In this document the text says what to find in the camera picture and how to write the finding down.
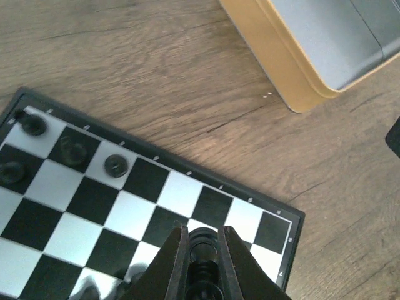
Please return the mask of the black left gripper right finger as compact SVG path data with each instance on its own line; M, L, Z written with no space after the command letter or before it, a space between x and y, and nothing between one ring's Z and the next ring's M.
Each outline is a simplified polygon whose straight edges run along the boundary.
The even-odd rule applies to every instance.
M261 269L231 226L218 230L218 264L225 299L289 299Z

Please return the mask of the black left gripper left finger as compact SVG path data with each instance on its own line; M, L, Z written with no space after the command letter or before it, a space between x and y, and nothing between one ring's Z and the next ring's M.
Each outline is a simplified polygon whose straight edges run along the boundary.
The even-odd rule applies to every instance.
M123 296L124 299L184 299L189 267L189 234L175 227L152 263Z

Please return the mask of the black chess rook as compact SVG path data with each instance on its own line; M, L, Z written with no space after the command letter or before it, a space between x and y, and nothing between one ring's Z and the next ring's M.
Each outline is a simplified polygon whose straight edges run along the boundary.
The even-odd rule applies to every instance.
M189 268L185 299L224 299L219 287L217 232L200 227L189 233Z

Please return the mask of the black chess pawn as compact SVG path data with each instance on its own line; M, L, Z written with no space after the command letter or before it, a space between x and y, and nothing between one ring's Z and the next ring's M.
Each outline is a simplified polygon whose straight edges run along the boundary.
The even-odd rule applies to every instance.
M14 184L21 181L25 176L25 167L17 161L1 163L1 183Z

